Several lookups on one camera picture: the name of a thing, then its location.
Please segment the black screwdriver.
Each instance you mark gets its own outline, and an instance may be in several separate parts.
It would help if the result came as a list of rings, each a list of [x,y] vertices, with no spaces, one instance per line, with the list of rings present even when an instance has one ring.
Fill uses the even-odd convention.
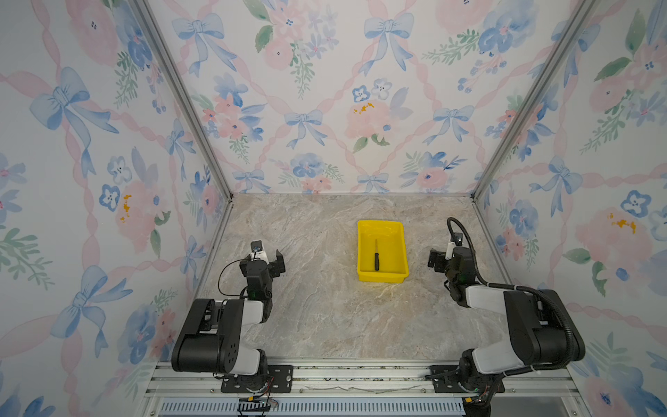
[[[378,239],[374,240],[373,269],[375,272],[380,271],[380,250]]]

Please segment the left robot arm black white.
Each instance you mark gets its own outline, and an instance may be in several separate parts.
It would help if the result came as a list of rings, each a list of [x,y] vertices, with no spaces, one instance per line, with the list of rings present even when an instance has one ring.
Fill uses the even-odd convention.
[[[284,256],[269,259],[261,241],[251,243],[239,261],[247,285],[238,297],[198,298],[178,335],[171,356],[175,372],[211,373],[224,394],[267,394],[276,384],[278,368],[266,353],[241,344],[244,328],[266,323],[273,309],[273,282],[286,272]]]

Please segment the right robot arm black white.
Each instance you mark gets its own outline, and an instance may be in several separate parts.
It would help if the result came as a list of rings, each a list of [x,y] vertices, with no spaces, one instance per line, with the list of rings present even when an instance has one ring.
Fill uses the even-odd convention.
[[[509,376],[558,370],[584,358],[584,340],[555,291],[483,283],[474,251],[454,244],[431,250],[427,267],[446,276],[457,305],[502,314],[507,324],[507,338],[467,349],[457,366],[431,366],[426,378],[436,391],[467,393],[470,403],[481,404],[502,391]]]

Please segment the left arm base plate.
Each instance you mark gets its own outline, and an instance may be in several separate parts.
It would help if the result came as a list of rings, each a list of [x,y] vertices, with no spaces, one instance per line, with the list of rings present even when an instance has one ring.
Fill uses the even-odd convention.
[[[224,375],[224,394],[289,394],[294,381],[292,365],[268,365],[256,375]]]

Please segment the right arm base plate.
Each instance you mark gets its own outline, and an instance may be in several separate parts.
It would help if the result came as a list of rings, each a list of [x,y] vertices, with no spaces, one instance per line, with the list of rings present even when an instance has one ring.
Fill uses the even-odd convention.
[[[493,385],[492,375],[481,375],[477,371],[464,372],[459,366],[432,365],[424,378],[432,382],[437,394],[488,394]]]

